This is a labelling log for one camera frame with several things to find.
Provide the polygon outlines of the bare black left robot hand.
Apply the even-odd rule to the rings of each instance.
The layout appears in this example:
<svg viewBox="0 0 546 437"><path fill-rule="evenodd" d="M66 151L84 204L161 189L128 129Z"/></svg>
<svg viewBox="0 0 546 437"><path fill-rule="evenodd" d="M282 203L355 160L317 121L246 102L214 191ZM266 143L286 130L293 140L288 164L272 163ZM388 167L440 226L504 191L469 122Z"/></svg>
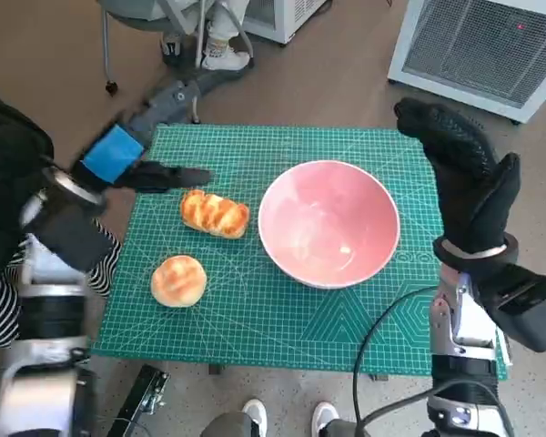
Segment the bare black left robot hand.
<svg viewBox="0 0 546 437"><path fill-rule="evenodd" d="M145 158L145 154L157 127L182 123L195 97L243 74L242 70L203 70L187 83L173 77L164 79L133 107L116 115L80 153L70 174L95 192L129 188L138 193L164 193L208 184L211 173L206 169L169 167Z"/></svg>

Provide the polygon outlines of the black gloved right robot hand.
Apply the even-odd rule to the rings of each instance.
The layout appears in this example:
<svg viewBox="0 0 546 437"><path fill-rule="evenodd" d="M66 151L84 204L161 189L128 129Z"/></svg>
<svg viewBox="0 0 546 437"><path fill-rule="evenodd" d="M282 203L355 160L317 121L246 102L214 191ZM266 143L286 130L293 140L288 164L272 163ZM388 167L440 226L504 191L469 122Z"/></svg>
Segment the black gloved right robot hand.
<svg viewBox="0 0 546 437"><path fill-rule="evenodd" d="M398 131L416 138L431 163L444 238L468 254L504 246L521 187L519 155L498 160L475 123L441 104L405 97L394 114Z"/></svg>

